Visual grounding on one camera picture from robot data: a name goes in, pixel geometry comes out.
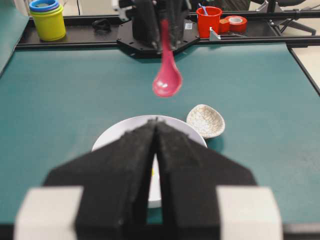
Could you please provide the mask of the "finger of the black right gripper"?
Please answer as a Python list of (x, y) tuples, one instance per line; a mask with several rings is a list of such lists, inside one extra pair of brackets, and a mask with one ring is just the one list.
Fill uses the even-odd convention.
[(184, 32), (184, 20), (190, 12), (189, 0), (166, 0), (166, 18), (168, 20), (169, 46), (176, 50)]
[(132, 19), (132, 33), (135, 40), (153, 47), (161, 53), (159, 24), (153, 2), (151, 0), (133, 0), (136, 14)]

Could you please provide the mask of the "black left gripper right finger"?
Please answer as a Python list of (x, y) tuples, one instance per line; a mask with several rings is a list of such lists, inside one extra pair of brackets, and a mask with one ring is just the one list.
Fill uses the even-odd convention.
[(280, 211), (269, 187), (252, 172), (156, 125), (163, 223), (172, 240), (281, 240)]

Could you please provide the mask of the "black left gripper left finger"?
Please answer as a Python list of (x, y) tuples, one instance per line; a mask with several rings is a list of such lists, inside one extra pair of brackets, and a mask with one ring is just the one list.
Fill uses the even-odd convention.
[(16, 240), (121, 240), (144, 225), (157, 122), (53, 168), (17, 213)]

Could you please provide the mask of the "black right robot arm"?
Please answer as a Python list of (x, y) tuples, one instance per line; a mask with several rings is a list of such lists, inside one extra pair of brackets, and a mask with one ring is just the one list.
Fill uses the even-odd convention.
[(117, 42), (142, 56), (163, 52), (161, 21), (168, 23), (168, 46), (179, 53), (200, 40), (195, 22), (188, 20), (189, 0), (113, 0), (120, 24)]

